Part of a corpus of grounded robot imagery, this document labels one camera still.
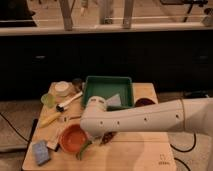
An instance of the red object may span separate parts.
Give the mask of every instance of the red object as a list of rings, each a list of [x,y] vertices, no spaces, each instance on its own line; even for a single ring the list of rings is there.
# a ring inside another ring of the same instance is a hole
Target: red object
[[[155,102],[149,98],[140,98],[135,102],[135,107],[147,106],[151,104],[155,104]]]
[[[87,136],[79,124],[66,128],[59,137],[59,144],[67,153],[77,153],[86,142]]]

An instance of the green tray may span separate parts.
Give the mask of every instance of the green tray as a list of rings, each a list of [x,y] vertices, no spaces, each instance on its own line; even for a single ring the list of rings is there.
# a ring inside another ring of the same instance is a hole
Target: green tray
[[[85,83],[82,104],[85,107],[92,96],[108,99],[120,95],[121,106],[108,106],[107,110],[120,110],[134,106],[132,80],[130,77],[88,76]]]

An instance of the floor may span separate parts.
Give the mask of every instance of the floor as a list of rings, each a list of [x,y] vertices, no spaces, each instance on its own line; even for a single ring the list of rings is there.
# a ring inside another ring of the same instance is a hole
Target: floor
[[[161,92],[157,93],[159,102],[165,102],[183,97],[182,92]],[[33,120],[39,117],[42,104],[39,99],[26,101],[1,101],[0,111],[13,124],[13,126],[26,138],[29,139]],[[4,149],[26,147],[26,142],[8,126],[5,120],[0,117],[0,151]],[[188,149],[193,145],[193,135],[189,133],[169,133],[170,143],[179,149]],[[174,157],[184,161],[191,171],[205,171],[210,153],[210,137],[197,135],[197,144],[193,151],[180,153],[173,150]],[[21,170],[25,152],[1,153],[1,171]],[[176,162],[178,171],[185,171],[186,168]]]

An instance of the blue sponge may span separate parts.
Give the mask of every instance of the blue sponge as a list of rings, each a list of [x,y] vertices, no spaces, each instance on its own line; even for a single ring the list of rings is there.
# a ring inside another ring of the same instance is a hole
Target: blue sponge
[[[37,165],[41,166],[50,160],[48,148],[46,147],[46,142],[44,140],[33,144],[32,149]]]

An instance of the black cable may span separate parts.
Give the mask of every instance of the black cable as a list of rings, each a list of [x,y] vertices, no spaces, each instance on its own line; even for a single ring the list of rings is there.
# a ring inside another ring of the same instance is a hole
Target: black cable
[[[10,127],[16,132],[16,134],[18,134],[23,140],[25,140],[26,142],[29,142],[29,140],[27,140],[26,138],[24,138],[24,136],[22,136],[16,128],[13,127],[13,125],[10,123],[10,121],[0,112],[1,117],[8,123],[8,125],[10,125]]]
[[[176,161],[180,162],[181,164],[183,164],[188,171],[191,171],[191,169],[189,168],[189,166],[184,161],[182,161],[181,159],[178,159],[176,157],[174,159]]]
[[[191,148],[189,148],[189,149],[187,149],[187,150],[181,150],[181,149],[178,149],[177,147],[173,146],[172,144],[170,144],[170,146],[171,146],[174,150],[179,151],[179,152],[181,152],[181,153],[188,153],[188,152],[192,151],[192,150],[195,148],[196,144],[197,144],[197,136],[196,136],[196,134],[194,133],[194,143],[193,143],[193,146],[192,146]]]

